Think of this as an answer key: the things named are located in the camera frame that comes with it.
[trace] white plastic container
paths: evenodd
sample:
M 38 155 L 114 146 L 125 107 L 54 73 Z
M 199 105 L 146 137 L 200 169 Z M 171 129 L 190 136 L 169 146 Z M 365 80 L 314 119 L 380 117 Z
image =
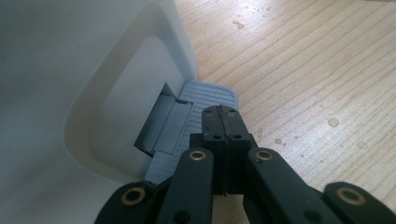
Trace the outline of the white plastic container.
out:
M 0 3 L 0 223 L 92 223 L 142 179 L 160 91 L 196 79 L 172 0 Z

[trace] wooden table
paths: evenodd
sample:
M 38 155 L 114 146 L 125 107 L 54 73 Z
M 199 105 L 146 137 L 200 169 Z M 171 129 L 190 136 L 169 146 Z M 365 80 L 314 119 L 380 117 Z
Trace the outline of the wooden table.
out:
M 231 87 L 260 147 L 304 181 L 358 185 L 396 212 L 396 3 L 177 0 L 202 81 Z M 238 196 L 214 223 L 247 223 Z

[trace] wooden surface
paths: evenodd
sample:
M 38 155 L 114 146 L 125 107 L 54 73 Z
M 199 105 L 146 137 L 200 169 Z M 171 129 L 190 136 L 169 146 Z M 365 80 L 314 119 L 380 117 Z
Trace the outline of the wooden surface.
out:
M 177 0 L 202 81 L 235 90 L 260 147 L 323 190 L 346 181 L 396 212 L 396 3 Z M 247 223 L 215 197 L 214 223 Z

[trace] gray pedal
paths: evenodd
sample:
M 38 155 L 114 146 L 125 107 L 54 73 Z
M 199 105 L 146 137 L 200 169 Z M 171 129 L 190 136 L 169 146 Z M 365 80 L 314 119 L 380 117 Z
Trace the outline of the gray pedal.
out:
M 205 108 L 212 105 L 227 105 L 235 109 L 238 107 L 238 99 L 231 89 L 200 81 L 186 82 L 179 99 L 191 104 L 177 105 L 175 109 L 171 109 L 173 111 L 170 111 L 166 119 L 166 122 L 170 121 L 171 124 L 158 124 L 163 128 L 155 141 L 155 153 L 145 177 L 147 181 L 155 184 L 159 184 L 173 175 L 181 154 L 189 149 L 190 134 L 202 131 L 201 112 Z M 162 115 L 155 116 L 160 118 L 159 120 L 163 120 Z M 148 138 L 148 142 L 150 142 L 148 146 L 152 146 L 152 139 L 156 136 L 154 135 Z M 163 145 L 162 140 L 166 142 L 166 147 L 160 147 Z

